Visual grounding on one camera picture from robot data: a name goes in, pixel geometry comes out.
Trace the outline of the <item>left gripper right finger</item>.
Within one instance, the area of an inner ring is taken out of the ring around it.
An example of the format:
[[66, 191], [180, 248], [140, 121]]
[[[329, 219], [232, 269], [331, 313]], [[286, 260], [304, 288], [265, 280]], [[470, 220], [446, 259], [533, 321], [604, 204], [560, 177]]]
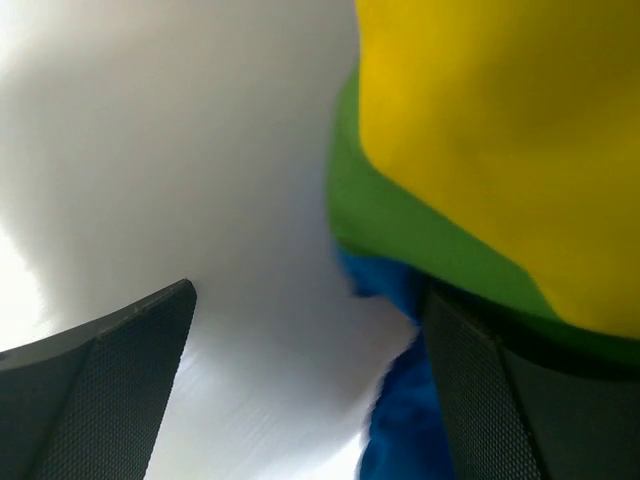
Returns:
[[457, 478], [638, 478], [637, 367], [442, 289], [422, 327]]

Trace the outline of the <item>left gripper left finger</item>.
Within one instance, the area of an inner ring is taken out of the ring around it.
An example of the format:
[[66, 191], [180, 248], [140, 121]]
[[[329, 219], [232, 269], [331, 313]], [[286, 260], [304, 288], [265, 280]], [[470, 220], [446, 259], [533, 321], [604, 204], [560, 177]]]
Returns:
[[2, 478], [144, 478], [195, 308], [181, 280], [2, 352]]

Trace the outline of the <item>rainbow striped shorts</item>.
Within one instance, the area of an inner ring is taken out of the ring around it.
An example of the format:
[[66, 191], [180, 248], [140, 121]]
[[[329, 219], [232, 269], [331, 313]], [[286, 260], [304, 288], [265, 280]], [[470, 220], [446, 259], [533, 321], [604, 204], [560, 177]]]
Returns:
[[639, 5], [360, 1], [327, 194], [354, 290], [416, 328], [361, 479], [459, 479], [422, 327], [442, 289], [639, 370]]

